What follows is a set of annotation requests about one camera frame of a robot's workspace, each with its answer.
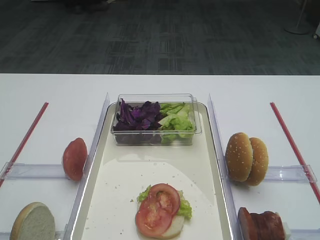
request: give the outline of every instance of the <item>ham slice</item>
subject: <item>ham slice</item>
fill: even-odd
[[[238,219],[244,240],[285,240],[281,218],[272,211],[249,213],[240,207]]]

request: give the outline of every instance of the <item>bun half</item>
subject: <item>bun half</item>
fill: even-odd
[[[247,134],[233,134],[226,147],[225,160],[229,177],[236,182],[248,179],[253,164],[253,149]]]
[[[269,156],[265,143],[259,138],[251,137],[250,142],[253,149],[253,163],[250,175],[245,183],[249,186],[257,186],[266,176]]]

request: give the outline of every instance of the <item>white tray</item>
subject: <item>white tray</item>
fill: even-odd
[[[137,196],[157,183],[183,190],[193,208],[174,239],[231,239],[207,108],[196,104],[204,131],[190,146],[116,146],[109,106],[71,239],[147,239],[135,225]]]

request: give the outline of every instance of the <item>gray carpet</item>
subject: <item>gray carpet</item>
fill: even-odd
[[[320,41],[289,34],[293,0],[120,0],[75,15],[0,1],[0,73],[320,75]]]

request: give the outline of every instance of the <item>red straw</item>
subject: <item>red straw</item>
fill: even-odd
[[[42,106],[42,108],[40,109],[38,115],[36,116],[36,118],[34,119],[32,125],[30,126],[29,130],[26,132],[24,138],[22,139],[22,142],[20,143],[19,147],[17,148],[17,150],[15,151],[15,153],[13,154],[5,172],[4,172],[4,175],[7,175],[7,173],[10,171],[12,165],[15,163],[15,161],[17,160],[18,156],[20,155],[22,149],[24,148],[26,142],[28,141],[31,133],[33,132],[33,130],[35,129],[36,125],[38,124],[40,118],[42,117],[42,115],[44,114],[47,106],[48,106],[48,102],[45,102]],[[0,179],[0,187],[2,186],[2,184],[4,183],[4,179]]]
[[[286,124],[285,124],[285,121],[282,119],[282,117],[280,115],[280,112],[278,111],[278,109],[276,107],[276,104],[274,102],[271,102],[270,105],[271,105],[271,108],[272,108],[276,118],[278,119],[278,121],[279,121],[279,123],[280,123],[280,125],[281,125],[281,127],[282,127],[282,129],[283,129],[283,131],[284,131],[284,133],[285,133],[285,135],[286,135],[286,137],[287,137],[287,139],[288,139],[288,141],[289,141],[294,153],[295,153],[295,155],[296,155],[296,157],[298,158],[299,163],[303,166],[304,172],[306,173],[308,179],[310,179],[309,178],[310,177],[310,173],[309,173],[308,169],[306,168],[306,162],[305,162],[304,158],[302,157],[302,155],[301,155],[301,153],[300,153],[300,151],[299,151],[294,139],[292,138],[292,136],[291,136]],[[317,184],[315,182],[309,182],[309,183],[311,185],[311,188],[312,188],[316,198],[318,199],[318,202],[320,203],[320,191],[319,191],[319,188],[318,188]]]

